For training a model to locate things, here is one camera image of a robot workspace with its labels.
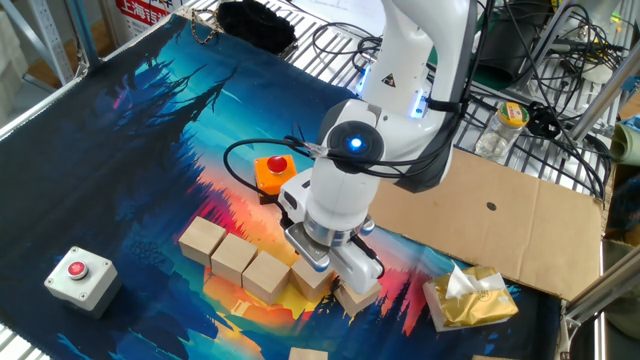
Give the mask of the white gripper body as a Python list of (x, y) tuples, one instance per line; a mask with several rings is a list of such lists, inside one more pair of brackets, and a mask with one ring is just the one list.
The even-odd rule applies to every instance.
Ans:
[(361, 238), (373, 231), (375, 223), (367, 215), (351, 230), (324, 228), (307, 214), (310, 194), (310, 178), (292, 178), (281, 186), (278, 203), (288, 214), (288, 220), (282, 219), (285, 239), (314, 270), (332, 268), (356, 293), (366, 293), (384, 274), (377, 253)]

